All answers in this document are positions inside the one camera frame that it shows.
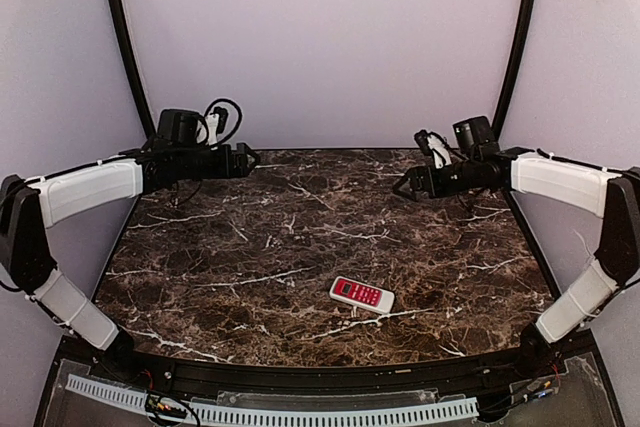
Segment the white remote control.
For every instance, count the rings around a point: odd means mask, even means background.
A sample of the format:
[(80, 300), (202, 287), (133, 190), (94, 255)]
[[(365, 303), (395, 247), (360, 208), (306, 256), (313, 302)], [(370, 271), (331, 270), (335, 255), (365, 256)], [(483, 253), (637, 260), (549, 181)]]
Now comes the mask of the white remote control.
[(390, 313), (395, 301), (391, 291), (343, 276), (334, 279), (329, 295), (336, 301), (377, 314)]

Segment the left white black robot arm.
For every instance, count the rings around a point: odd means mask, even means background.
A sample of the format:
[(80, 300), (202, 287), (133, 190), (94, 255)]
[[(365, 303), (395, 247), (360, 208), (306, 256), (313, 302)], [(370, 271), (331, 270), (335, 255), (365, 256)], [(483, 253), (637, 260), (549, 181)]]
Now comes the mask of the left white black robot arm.
[(6, 177), (1, 184), (1, 265), (5, 289), (23, 293), (122, 370), (135, 367), (134, 340), (66, 277), (51, 255), (47, 231), (102, 205), (168, 189), (180, 181), (248, 176), (260, 162), (229, 139), (229, 99), (203, 113), (165, 109), (155, 134), (138, 148), (46, 176)]

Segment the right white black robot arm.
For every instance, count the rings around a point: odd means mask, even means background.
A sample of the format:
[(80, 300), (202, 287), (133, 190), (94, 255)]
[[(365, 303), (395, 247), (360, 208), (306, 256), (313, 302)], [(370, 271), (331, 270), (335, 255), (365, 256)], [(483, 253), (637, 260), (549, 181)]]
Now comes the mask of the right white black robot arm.
[(488, 119), (472, 117), (453, 126), (456, 149), (435, 132), (414, 140), (431, 157), (395, 182), (394, 194), (430, 199), (471, 190), (506, 189), (535, 194), (590, 212), (602, 221), (599, 245), (583, 273), (520, 335), (515, 370), (533, 377), (559, 352), (560, 342), (597, 315), (639, 270), (639, 170), (608, 169), (532, 150), (500, 147)]

